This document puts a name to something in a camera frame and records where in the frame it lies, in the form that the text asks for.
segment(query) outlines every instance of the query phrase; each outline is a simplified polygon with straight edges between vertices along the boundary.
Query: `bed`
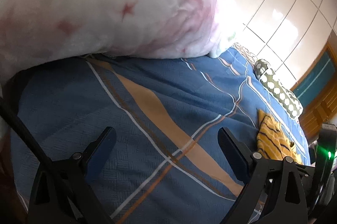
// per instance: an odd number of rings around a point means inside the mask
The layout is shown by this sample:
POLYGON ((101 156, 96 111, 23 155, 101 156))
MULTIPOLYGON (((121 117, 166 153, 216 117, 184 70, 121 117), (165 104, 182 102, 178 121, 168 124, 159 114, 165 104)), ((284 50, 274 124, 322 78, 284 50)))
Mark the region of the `bed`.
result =
MULTIPOLYGON (((233 47, 217 59, 94 55, 47 63, 30 77, 18 115, 52 160, 83 151, 107 126, 116 129, 117 143, 91 184, 115 223, 218 224, 243 185, 219 148, 218 130, 228 127, 256 150, 258 109, 282 123, 309 165, 301 127, 233 47)), ((27 207, 39 162, 15 133, 11 151, 27 207)))

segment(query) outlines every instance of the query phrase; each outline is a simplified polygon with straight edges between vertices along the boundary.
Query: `white and pink blanket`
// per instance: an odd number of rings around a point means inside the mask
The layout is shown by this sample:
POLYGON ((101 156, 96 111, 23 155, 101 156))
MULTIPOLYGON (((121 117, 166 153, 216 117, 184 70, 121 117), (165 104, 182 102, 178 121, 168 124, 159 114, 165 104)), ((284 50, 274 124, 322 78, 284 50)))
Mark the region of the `white and pink blanket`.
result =
POLYGON ((233 43, 234 0, 0 0, 0 83, 94 52, 218 57, 233 43))

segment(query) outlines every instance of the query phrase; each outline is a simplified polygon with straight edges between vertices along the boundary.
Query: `striped yellow cloth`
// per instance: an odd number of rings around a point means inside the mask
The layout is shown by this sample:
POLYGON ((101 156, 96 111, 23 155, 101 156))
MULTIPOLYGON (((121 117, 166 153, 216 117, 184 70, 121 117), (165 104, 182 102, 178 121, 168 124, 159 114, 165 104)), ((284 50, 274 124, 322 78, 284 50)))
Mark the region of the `striped yellow cloth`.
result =
POLYGON ((294 142, 284 135, 281 123, 262 110, 258 111, 260 131, 257 134, 257 149, 265 158, 283 160, 290 156, 296 163, 303 164, 301 156, 296 153, 294 142))

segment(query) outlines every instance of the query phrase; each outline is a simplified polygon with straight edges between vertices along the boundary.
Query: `green polka dot pillow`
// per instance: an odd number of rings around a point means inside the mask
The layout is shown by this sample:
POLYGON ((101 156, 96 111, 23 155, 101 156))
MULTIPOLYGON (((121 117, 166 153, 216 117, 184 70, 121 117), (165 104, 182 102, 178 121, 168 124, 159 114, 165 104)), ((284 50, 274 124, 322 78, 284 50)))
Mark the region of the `green polka dot pillow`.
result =
POLYGON ((256 78, 263 87, 273 95, 279 104, 288 113, 292 120, 298 119, 303 112, 303 106, 293 92, 284 88, 269 62, 264 59, 257 60, 254 65, 256 78))

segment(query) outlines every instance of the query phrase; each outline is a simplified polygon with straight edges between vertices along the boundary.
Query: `black device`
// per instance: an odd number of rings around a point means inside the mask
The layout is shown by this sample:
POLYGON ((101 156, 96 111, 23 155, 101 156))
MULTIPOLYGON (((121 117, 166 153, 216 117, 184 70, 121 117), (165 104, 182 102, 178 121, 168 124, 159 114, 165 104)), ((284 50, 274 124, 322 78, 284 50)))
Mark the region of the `black device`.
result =
MULTIPOLYGON (((28 224, 113 223, 89 185, 101 172, 116 143, 113 128, 107 127, 82 153, 51 161, 1 97, 0 116, 40 161, 31 191, 28 224)), ((308 217, 318 217, 316 224, 322 224, 336 215, 337 194, 332 199, 326 195, 332 153, 337 145, 335 126, 323 125, 320 131, 316 167, 296 164, 291 157, 280 161, 252 153, 228 128, 219 130, 218 143, 235 176, 245 184, 221 224, 247 224, 263 192, 267 200, 256 224, 307 224, 308 217)))

